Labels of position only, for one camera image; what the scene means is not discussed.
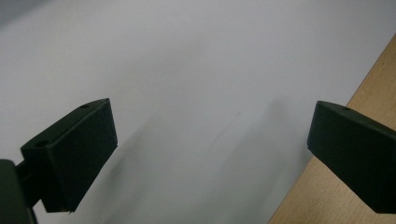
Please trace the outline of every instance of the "wooden table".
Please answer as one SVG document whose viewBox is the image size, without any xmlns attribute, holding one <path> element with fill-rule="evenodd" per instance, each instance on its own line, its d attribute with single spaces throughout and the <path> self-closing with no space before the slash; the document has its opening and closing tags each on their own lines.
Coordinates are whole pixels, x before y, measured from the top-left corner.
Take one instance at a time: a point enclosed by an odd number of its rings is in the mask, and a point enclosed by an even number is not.
<svg viewBox="0 0 396 224">
<path fill-rule="evenodd" d="M 396 130 L 396 35 L 347 106 Z M 396 223 L 396 215 L 375 213 L 313 157 L 270 223 Z"/>
</svg>

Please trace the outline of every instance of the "gray background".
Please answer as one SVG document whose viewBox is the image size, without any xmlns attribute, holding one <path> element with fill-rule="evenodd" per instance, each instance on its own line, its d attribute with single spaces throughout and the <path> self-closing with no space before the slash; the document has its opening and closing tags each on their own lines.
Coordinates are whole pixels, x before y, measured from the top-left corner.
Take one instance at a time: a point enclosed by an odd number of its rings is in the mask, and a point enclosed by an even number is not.
<svg viewBox="0 0 396 224">
<path fill-rule="evenodd" d="M 316 100 L 346 104 L 394 1 L 3 1 L 0 158 L 109 97 L 119 149 L 40 223 L 265 223 L 304 169 Z"/>
</svg>

